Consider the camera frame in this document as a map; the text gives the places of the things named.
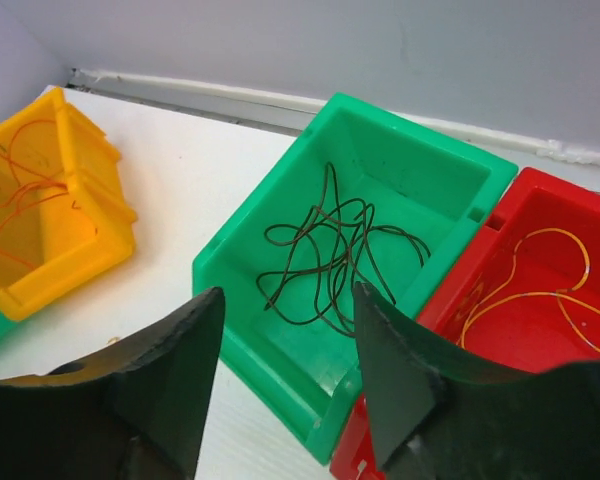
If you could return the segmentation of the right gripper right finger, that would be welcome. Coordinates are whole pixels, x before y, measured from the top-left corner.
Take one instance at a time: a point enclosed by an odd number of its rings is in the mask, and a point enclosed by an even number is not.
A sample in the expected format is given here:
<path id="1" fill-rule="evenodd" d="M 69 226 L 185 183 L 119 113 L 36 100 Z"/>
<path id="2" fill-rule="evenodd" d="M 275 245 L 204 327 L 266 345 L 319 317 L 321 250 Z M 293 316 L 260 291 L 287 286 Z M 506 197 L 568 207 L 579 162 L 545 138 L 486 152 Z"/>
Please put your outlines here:
<path id="1" fill-rule="evenodd" d="M 600 361 L 533 374 L 353 290 L 375 462 L 390 479 L 600 479 Z"/>

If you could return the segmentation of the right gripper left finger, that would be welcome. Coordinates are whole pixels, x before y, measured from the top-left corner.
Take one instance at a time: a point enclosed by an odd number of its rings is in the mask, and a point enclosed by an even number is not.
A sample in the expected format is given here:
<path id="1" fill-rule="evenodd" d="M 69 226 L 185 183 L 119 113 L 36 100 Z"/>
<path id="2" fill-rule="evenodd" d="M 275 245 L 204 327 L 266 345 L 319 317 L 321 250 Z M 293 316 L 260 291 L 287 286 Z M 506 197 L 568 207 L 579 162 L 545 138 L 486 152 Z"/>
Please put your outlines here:
<path id="1" fill-rule="evenodd" d="M 44 375 L 0 380 L 0 479 L 191 479 L 219 359 L 213 287 Z"/>

